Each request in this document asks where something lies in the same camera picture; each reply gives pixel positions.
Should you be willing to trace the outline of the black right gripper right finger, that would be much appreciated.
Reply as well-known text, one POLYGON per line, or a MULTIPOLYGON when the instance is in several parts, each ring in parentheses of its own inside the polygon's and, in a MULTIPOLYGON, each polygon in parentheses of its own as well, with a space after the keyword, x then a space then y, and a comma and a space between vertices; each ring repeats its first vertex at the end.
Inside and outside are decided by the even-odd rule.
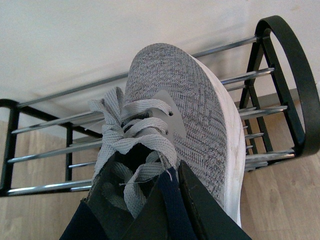
POLYGON ((192 228, 199 240, 249 240, 225 213, 185 161, 178 168, 179 186, 192 228))

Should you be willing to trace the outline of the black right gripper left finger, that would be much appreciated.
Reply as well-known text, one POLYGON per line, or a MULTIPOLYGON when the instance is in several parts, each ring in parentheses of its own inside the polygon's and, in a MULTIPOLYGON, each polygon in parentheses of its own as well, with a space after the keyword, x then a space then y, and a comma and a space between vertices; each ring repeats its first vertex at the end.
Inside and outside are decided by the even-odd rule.
POLYGON ((93 181, 84 203, 107 240, 160 239, 158 177, 135 163, 109 160, 93 181))

